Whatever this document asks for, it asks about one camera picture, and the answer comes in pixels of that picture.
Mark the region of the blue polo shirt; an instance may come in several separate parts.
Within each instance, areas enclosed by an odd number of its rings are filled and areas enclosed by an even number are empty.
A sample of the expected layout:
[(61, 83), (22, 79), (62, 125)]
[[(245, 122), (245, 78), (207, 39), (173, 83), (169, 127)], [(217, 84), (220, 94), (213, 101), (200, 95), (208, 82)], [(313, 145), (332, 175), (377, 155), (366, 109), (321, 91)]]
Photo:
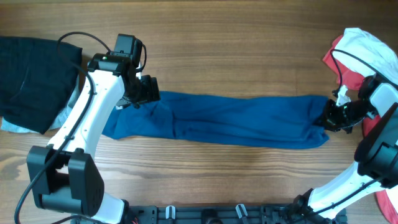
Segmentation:
[(112, 139), (129, 136), (216, 144), (310, 149), (329, 139), (315, 121), (325, 96), (228, 98), (163, 91), (139, 109), (113, 110), (103, 129)]

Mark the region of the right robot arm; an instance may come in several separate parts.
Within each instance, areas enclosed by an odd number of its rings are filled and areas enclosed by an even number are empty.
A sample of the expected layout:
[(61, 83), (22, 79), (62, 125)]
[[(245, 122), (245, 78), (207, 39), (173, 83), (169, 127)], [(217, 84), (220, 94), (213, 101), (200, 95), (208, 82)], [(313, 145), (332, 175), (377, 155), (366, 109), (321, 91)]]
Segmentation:
[(310, 189), (290, 206), (290, 223), (331, 223), (361, 198), (397, 187), (397, 85), (379, 73), (364, 79), (358, 100), (328, 105), (323, 122), (343, 129), (355, 118), (381, 118), (359, 143), (353, 163), (326, 185)]

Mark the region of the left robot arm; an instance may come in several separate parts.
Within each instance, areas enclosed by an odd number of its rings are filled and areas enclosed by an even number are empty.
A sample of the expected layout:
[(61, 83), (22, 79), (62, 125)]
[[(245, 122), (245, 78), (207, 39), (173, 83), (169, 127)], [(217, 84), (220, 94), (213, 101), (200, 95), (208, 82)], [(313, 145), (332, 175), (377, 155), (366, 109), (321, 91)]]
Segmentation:
[(146, 61), (146, 46), (119, 34), (114, 49), (88, 62), (83, 91), (66, 122), (46, 146), (34, 146), (27, 155), (25, 194), (32, 194), (38, 208), (65, 212), (77, 222), (134, 221), (128, 202), (105, 192), (94, 156), (112, 110), (160, 100), (157, 80), (143, 74)]

